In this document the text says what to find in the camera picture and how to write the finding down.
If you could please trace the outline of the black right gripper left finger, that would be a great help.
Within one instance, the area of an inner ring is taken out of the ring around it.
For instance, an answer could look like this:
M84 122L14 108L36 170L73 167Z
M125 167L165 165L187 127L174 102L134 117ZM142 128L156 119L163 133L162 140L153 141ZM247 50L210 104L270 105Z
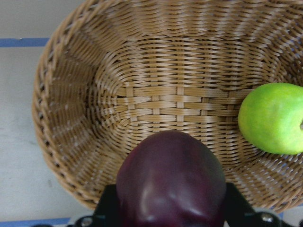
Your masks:
M96 227L120 227L119 201L116 185L107 185L93 214Z

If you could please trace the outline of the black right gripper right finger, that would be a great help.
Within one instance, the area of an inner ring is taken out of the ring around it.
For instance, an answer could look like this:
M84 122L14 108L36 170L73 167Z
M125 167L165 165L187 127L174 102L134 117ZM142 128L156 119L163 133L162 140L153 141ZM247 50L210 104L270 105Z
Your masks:
M224 215L230 227L252 227L255 211L233 183L226 184Z

